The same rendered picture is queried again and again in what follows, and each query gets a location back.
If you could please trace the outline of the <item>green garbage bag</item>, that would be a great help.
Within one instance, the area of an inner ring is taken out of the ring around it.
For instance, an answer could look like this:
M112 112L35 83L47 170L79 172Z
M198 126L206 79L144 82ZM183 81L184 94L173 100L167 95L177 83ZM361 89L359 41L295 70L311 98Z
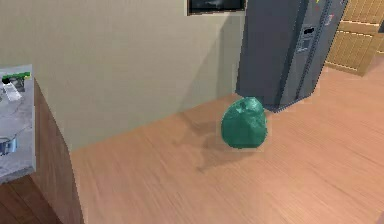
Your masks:
M233 102L221 119L221 137L236 149L257 148L268 134L263 105L255 97L244 97Z

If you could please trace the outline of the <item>grey fridge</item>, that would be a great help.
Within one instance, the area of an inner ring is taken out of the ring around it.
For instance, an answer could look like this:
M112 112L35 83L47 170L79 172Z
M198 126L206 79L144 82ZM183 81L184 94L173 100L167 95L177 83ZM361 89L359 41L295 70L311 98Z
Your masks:
M279 112L315 91L349 0L249 0L236 93Z

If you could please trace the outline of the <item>brown counter with marble top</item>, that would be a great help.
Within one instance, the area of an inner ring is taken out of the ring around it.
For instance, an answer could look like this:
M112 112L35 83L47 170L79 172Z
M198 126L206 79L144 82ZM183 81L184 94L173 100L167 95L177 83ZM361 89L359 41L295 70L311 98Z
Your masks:
M10 101L2 77L22 98ZM0 224L85 224L69 150L30 65L0 67L0 136L17 138L0 156Z

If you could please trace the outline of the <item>light wooden cupboard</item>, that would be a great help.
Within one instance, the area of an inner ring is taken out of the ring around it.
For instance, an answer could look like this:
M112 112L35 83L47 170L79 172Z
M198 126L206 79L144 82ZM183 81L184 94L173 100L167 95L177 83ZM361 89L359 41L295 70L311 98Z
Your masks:
M384 41L383 22L384 0L348 0L325 65L363 76Z

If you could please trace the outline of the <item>green and black tool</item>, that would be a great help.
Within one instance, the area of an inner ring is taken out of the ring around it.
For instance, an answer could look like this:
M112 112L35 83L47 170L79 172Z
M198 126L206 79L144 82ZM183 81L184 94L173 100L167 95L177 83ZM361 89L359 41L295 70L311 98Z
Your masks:
M8 84L12 80L24 81L25 79L28 79L30 76L31 76L30 72L7 74L2 77L1 81L3 84Z

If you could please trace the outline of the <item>clear glass bottle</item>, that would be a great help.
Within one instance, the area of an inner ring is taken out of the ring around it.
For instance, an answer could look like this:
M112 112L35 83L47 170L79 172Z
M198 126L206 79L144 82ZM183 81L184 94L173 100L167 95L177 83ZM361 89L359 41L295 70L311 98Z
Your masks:
M4 84L3 89L6 92L6 96L10 101L17 101L22 98L16 87L12 83Z

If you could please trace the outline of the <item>silver metal pot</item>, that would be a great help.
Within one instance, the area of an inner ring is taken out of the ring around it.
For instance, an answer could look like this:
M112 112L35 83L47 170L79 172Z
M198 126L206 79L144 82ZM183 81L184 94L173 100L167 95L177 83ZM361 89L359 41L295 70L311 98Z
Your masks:
M15 152L17 149L17 138L13 136L0 136L0 156Z

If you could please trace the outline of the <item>dark framed wall picture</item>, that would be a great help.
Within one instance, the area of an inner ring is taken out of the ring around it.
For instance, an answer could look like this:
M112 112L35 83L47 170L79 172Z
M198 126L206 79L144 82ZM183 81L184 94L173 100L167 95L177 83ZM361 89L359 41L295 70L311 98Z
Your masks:
M187 15L244 11L247 0L186 0Z

